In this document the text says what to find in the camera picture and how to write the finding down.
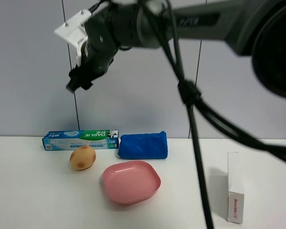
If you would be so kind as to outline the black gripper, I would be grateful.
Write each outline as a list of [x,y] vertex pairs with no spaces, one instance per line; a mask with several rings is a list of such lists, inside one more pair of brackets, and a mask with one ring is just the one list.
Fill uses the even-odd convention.
[[93,80],[107,73],[119,50],[112,34],[112,15],[116,9],[116,4],[109,4],[84,23],[88,40],[82,51],[80,67],[69,72],[70,81],[66,85],[69,92],[74,93],[80,82],[81,88],[87,91],[93,86]]

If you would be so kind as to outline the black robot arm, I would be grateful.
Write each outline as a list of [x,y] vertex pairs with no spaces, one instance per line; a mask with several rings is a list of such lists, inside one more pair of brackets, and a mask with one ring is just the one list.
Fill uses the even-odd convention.
[[172,38],[224,41],[250,56],[259,82],[286,98],[286,0],[226,0],[173,9],[162,0],[94,4],[82,22],[87,38],[67,89],[88,90],[119,50],[166,48]]

